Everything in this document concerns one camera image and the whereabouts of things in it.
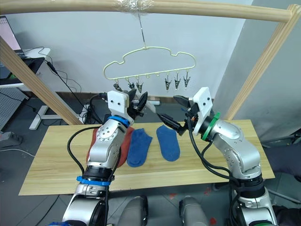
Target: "blue ring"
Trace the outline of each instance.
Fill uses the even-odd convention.
[[[120,118],[120,117],[118,117],[118,116],[110,116],[108,119],[114,119],[114,120],[116,120],[116,121],[119,121],[119,122],[121,122],[125,127],[129,127],[129,125],[130,125],[130,122],[129,122],[129,120],[127,120],[127,119],[123,119],[123,118]]]
[[[109,186],[111,184],[110,181],[96,181],[96,180],[86,180],[83,179],[82,176],[78,176],[76,178],[77,181],[79,181],[82,184],[86,185],[100,185],[100,186]]]

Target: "white wall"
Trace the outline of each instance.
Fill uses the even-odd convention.
[[[254,0],[253,4],[286,9],[296,0]],[[224,116],[277,23],[247,20],[214,100]],[[301,20],[262,75],[234,119],[251,119],[261,140],[290,135],[301,128]]]
[[[251,4],[252,0],[224,0],[222,2]],[[7,15],[22,48],[45,46],[51,48],[51,57],[58,70],[81,84],[83,92],[109,91],[113,81],[102,75],[103,67],[121,61],[128,51],[143,46],[138,19],[118,12],[60,12]],[[197,59],[197,66],[189,73],[191,80],[184,90],[183,76],[180,88],[165,90],[165,76],[141,79],[143,91],[152,96],[192,96],[200,87],[208,86],[214,97],[228,61],[239,37],[244,19],[208,16],[150,14],[142,16],[148,46],[164,46],[173,52],[185,51]],[[191,65],[187,58],[166,57],[162,51],[143,52],[131,58],[127,67],[115,69],[113,75],[122,76],[159,69]],[[45,66],[43,81],[54,91],[68,91],[64,84]],[[123,89],[125,80],[120,81]]]

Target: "green ring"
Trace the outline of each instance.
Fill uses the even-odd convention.
[[[205,141],[206,141],[208,134],[210,133],[212,127],[215,125],[216,121],[219,119],[220,114],[221,114],[221,113],[218,112],[218,113],[216,113],[216,115],[213,117],[213,119],[211,120],[211,122],[210,122],[208,128],[206,129],[205,133],[204,133],[203,136],[202,136],[202,140],[205,140]]]

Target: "cable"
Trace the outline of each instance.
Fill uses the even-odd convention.
[[[222,178],[225,178],[225,179],[228,179],[229,181],[232,181],[236,186],[239,186],[239,181],[234,178],[232,176],[232,173],[229,169],[225,168],[225,167],[220,167],[220,166],[215,166],[215,165],[212,165],[211,163],[209,163],[205,158],[204,158],[204,154],[205,152],[209,149],[209,147],[212,145],[213,141],[211,140],[209,142],[209,144],[203,149],[202,153],[199,151],[196,143],[195,143],[195,140],[194,140],[194,137],[193,137],[193,133],[192,133],[192,125],[191,125],[191,118],[190,117],[187,117],[187,125],[188,125],[188,131],[189,131],[189,137],[190,137],[190,140],[191,140],[191,143],[192,143],[192,146],[193,148],[195,149],[196,153],[198,154],[198,156],[200,157],[204,167],[210,171],[211,173],[219,176],[219,177],[222,177]],[[217,169],[217,170],[224,170],[226,172],[228,172],[229,176],[226,176],[224,174],[221,174],[215,170],[213,170],[212,168],[214,169]],[[233,214],[233,206],[235,204],[235,202],[238,200],[240,196],[240,193],[238,192],[237,195],[235,196],[235,198],[232,200],[232,187],[230,185],[230,190],[229,190],[229,201],[230,201],[230,208],[229,208],[229,219],[230,219],[230,224],[231,226],[237,226],[237,222],[234,218],[234,214]]]
[[[50,68],[49,68],[49,70],[50,70],[50,72],[51,72],[52,74],[54,74],[55,76],[61,77],[61,78],[63,78],[63,79],[66,79],[66,84],[67,84],[68,78],[65,78],[65,77],[63,77],[63,76],[61,76],[61,75],[58,75],[58,74],[54,73]],[[69,86],[68,84],[67,84],[67,87],[73,88],[73,89],[75,89],[75,92],[77,92],[77,89],[76,89],[75,87]]]
[[[222,178],[225,178],[225,179],[228,179],[228,180],[232,180],[234,181],[234,183],[236,183],[238,185],[238,181],[236,178],[232,177],[231,176],[231,172],[225,168],[225,167],[221,167],[221,166],[215,166],[215,165],[212,165],[211,163],[209,163],[202,155],[202,153],[199,151],[197,145],[196,145],[196,142],[194,140],[194,137],[193,137],[193,134],[192,134],[192,125],[191,125],[191,121],[190,121],[190,117],[187,117],[187,125],[188,125],[188,131],[189,131],[189,137],[190,137],[190,140],[191,140],[191,143],[192,143],[192,146],[194,147],[196,153],[198,154],[199,158],[201,159],[204,167],[209,170],[210,172],[212,172],[213,174],[219,176],[219,177],[222,177]],[[209,142],[209,144],[204,148],[203,152],[205,152],[212,144],[212,141]],[[226,176],[224,174],[221,174],[219,172],[216,172],[215,170],[211,169],[211,168],[214,168],[214,169],[217,169],[217,170],[224,170],[226,172],[229,173],[229,176]]]
[[[76,164],[79,166],[81,172],[82,172],[82,175],[85,173],[85,170],[82,166],[82,164],[77,160],[77,158],[73,155],[71,149],[70,149],[70,144],[71,144],[71,141],[81,132],[83,131],[86,131],[88,129],[97,129],[99,128],[99,126],[94,126],[94,127],[87,127],[87,128],[84,128],[84,129],[81,129],[79,131],[77,131],[76,133],[74,133],[68,140],[68,143],[67,143],[67,150],[68,150],[68,153],[69,155],[71,156],[71,158],[76,162]],[[117,159],[117,162],[116,162],[116,165],[114,166],[109,178],[108,178],[108,181],[112,181],[113,179],[113,176],[114,176],[114,173],[116,171],[116,168],[118,166],[118,163],[120,161],[120,158],[121,158],[121,149],[119,150],[119,155],[118,155],[118,159]],[[104,218],[104,221],[105,221],[105,224],[104,225],[107,225],[107,218],[108,218],[108,213],[109,213],[109,186],[106,186],[106,197],[105,197],[105,218]]]
[[[21,150],[21,149],[16,149],[16,148],[11,148],[11,149],[6,149],[6,150],[0,150],[0,152],[13,151],[13,150],[20,151],[20,152],[24,152],[24,153],[30,155],[31,157],[35,157],[35,155],[30,154],[29,152],[23,151],[23,150]]]
[[[79,133],[83,132],[83,131],[86,131],[88,129],[97,129],[99,128],[99,126],[93,126],[93,127],[87,127],[87,128],[83,128],[79,131],[77,131],[76,133],[74,133],[68,140],[68,143],[67,143],[67,151],[70,155],[70,157],[76,162],[76,164],[79,166],[80,170],[81,170],[81,173],[82,175],[85,173],[85,170],[82,166],[82,164],[77,160],[77,158],[73,155],[71,149],[70,149],[70,144],[71,144],[71,141],[76,137],[76,135],[78,135]]]
[[[98,117],[98,115],[95,113],[94,105],[92,104],[93,99],[96,98],[96,97],[99,97],[99,95],[98,95],[98,94],[95,94],[95,95],[93,95],[93,96],[90,98],[89,106],[90,106],[91,109],[92,109],[92,113],[97,117],[98,121],[100,121],[100,124],[103,124],[103,121],[102,121],[102,120]]]
[[[233,213],[233,207],[234,207],[234,204],[236,203],[236,201],[239,199],[240,197],[240,193],[238,192],[234,199],[232,200],[232,202],[230,203],[230,207],[229,207],[229,217],[230,217],[230,223],[231,225],[233,226],[238,226],[237,224],[237,221],[235,220],[235,217],[234,217],[234,213]]]
[[[74,79],[68,79],[68,74],[67,74],[66,72],[63,72],[63,71],[60,71],[60,70],[57,70],[57,72],[61,72],[61,73],[66,74],[67,80],[72,80],[72,81],[74,81],[76,84],[78,84],[78,86],[79,86],[79,88],[80,88],[80,93],[81,93],[81,85],[80,85],[77,81],[75,81]]]
[[[43,54],[43,53],[41,53],[41,51],[45,49],[45,47],[44,47],[44,46],[35,47],[35,48],[28,49],[28,50],[26,50],[26,51],[23,51],[23,52],[24,52],[24,53],[26,53],[26,52],[28,52],[28,51],[31,51],[31,50],[33,50],[33,49],[36,49],[36,48],[42,48],[41,50],[39,50],[39,51],[38,51],[38,53],[39,53],[39,54],[41,54],[41,55],[44,55],[44,56],[47,56],[47,57],[49,57],[49,58],[50,58],[50,60],[51,60],[51,64],[53,63],[51,56],[49,56],[49,55],[47,55],[47,54]]]
[[[0,94],[5,95],[5,96],[7,96],[7,97],[10,98],[10,99],[20,101],[21,103],[23,102],[22,100],[12,98],[12,97],[10,97],[9,95],[6,95],[5,93],[0,92]],[[45,124],[45,123],[43,122],[43,120],[42,120],[40,114],[37,112],[37,109],[36,109],[35,107],[30,106],[30,105],[27,105],[27,104],[25,104],[25,103],[24,103],[24,105],[30,107],[30,108],[32,109],[32,111],[35,112],[35,113],[39,116],[39,118],[41,119],[41,122],[42,122],[42,124],[43,124],[44,126],[52,126],[52,125],[55,124],[57,121],[61,120],[61,119],[57,119],[57,120],[55,120],[55,121],[54,121],[53,123],[51,123],[51,124]]]
[[[38,223],[36,223],[35,226],[38,226],[39,223],[41,223],[42,220],[47,216],[47,214],[50,212],[51,208],[54,206],[54,204],[56,203],[56,201],[58,200],[59,197],[60,197],[60,195],[57,196],[57,198],[55,199],[55,201],[53,202],[53,204],[49,207],[49,209],[47,210],[47,212],[45,213],[45,215],[41,218],[41,220],[38,221]]]
[[[80,105],[82,105],[83,108],[85,108],[87,111],[88,109],[86,108],[86,106],[83,105],[83,103],[78,99],[78,97],[73,93],[73,91],[70,89],[70,87],[68,86],[68,84],[62,79],[62,77],[58,74],[58,72],[56,71],[56,69],[54,68],[54,66],[49,62],[47,61],[47,65],[49,67],[49,69],[51,71],[53,71],[60,79],[61,81],[67,86],[67,88],[70,90],[70,92],[74,95],[74,97],[77,99],[77,101],[80,103]],[[98,120],[97,118],[95,118],[93,115],[92,115],[93,119],[95,119],[99,124],[102,124],[101,120]]]

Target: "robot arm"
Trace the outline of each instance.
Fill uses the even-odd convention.
[[[238,225],[255,225],[254,222],[276,225],[269,194],[261,177],[259,152],[245,139],[241,128],[219,119],[219,113],[214,115],[211,112],[213,104],[209,88],[201,88],[193,98],[175,96],[174,99],[188,108],[184,126],[166,114],[158,114],[159,118],[179,135],[191,128],[193,132],[190,133],[201,134],[203,140],[211,141],[221,151],[230,176],[237,182],[232,186],[238,195]]]
[[[147,100],[147,92],[139,101],[133,101],[136,90],[129,93],[110,91],[105,95],[111,116],[96,133],[87,161],[87,168],[77,180],[79,184],[63,216],[63,222],[72,226],[106,225],[109,185],[114,180],[127,128]]]

